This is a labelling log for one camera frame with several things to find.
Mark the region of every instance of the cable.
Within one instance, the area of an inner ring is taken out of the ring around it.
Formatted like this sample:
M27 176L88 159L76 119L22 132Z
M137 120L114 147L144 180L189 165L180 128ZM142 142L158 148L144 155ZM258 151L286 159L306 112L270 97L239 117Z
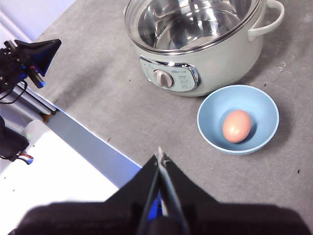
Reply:
M26 81L23 80L22 82L24 83L24 89L15 100L13 100L11 102L0 102L0 104L14 104L22 96L24 94L24 92L26 91L27 86L28 86Z
M0 100L3 100L4 98L6 98L8 95L10 95L12 92L14 91L14 87L3 97L0 98Z

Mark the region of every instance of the egg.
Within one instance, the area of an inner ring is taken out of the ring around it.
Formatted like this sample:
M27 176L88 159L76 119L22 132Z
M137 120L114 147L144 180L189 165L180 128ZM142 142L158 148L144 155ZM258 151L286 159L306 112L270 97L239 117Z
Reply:
M251 117L243 110L231 112L223 123L223 135L232 143L243 141L249 134L252 126Z

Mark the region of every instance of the white panel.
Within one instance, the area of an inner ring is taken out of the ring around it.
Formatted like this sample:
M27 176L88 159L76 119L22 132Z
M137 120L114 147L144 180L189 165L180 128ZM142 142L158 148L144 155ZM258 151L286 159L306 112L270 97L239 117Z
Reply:
M31 40L41 35L75 0L0 0L1 10Z
M31 208L52 202L103 202L117 187L40 121L23 131L31 165L20 160L0 175L0 234L16 228Z

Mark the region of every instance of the blue bowl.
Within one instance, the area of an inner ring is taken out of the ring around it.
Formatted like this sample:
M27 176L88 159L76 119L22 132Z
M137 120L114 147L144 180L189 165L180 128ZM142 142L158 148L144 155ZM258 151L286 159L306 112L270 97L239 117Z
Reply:
M225 118L235 110L246 111L252 119L251 131L240 143L227 141L222 131ZM233 85L216 90L202 102L197 122L201 135L210 145L224 153L243 155L259 150L272 139L279 113L275 102L264 91Z

